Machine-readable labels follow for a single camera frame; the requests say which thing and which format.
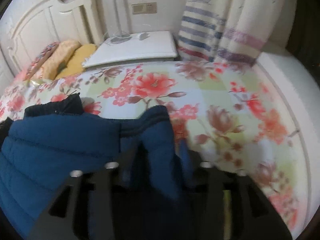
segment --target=light switch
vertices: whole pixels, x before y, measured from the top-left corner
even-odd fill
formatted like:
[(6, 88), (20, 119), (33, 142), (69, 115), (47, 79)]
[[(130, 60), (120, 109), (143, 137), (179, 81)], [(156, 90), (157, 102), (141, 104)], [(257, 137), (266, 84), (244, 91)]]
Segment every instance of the light switch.
[(149, 13), (157, 13), (157, 3), (137, 3), (132, 5), (132, 14), (149, 14)]

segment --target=white nightstand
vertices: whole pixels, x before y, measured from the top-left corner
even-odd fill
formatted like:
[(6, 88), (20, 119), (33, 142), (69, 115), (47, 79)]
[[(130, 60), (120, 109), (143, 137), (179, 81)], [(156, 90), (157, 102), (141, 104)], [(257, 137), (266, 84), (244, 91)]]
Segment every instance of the white nightstand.
[(132, 34), (129, 41), (111, 44), (107, 39), (91, 57), (82, 63), (83, 68), (112, 66), (146, 61), (173, 60), (178, 56), (170, 32), (148, 32), (148, 38), (139, 40), (140, 33)]

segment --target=white bed frame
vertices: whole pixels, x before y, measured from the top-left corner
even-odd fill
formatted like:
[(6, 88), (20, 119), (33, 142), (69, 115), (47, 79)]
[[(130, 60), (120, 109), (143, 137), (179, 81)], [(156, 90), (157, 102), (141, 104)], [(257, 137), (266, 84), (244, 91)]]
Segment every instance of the white bed frame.
[(48, 44), (77, 40), (103, 43), (96, 0), (42, 0), (27, 11), (11, 32), (9, 56), (18, 72), (30, 65)]
[(308, 176), (308, 199), (300, 203), (300, 208), (308, 203), (305, 228), (320, 205), (320, 89), (301, 62), (275, 44), (267, 44), (257, 62), (282, 95), (288, 117), (300, 131)]

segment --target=white bed headboard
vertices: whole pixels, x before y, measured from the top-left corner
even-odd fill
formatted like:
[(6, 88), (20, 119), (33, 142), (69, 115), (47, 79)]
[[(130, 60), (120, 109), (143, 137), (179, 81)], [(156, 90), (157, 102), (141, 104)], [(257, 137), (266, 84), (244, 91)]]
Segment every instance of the white bed headboard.
[(42, 0), (27, 11), (11, 32), (9, 56), (20, 72), (50, 43), (77, 40), (103, 43), (96, 0)]

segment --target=bed sheet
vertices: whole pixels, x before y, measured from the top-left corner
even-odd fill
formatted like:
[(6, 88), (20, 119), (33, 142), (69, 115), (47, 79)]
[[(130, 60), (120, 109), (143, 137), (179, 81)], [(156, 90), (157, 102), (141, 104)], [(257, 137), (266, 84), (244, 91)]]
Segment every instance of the bed sheet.
[(167, 107), (175, 140), (220, 169), (244, 169), (291, 232), (303, 225), (306, 192), (298, 184), (292, 135), (268, 88), (252, 69), (195, 62), (151, 62), (92, 70), (47, 82), (10, 86), (0, 99), (0, 120), (23, 118), (34, 104), (80, 92), (84, 110), (104, 118), (132, 119), (155, 105)]

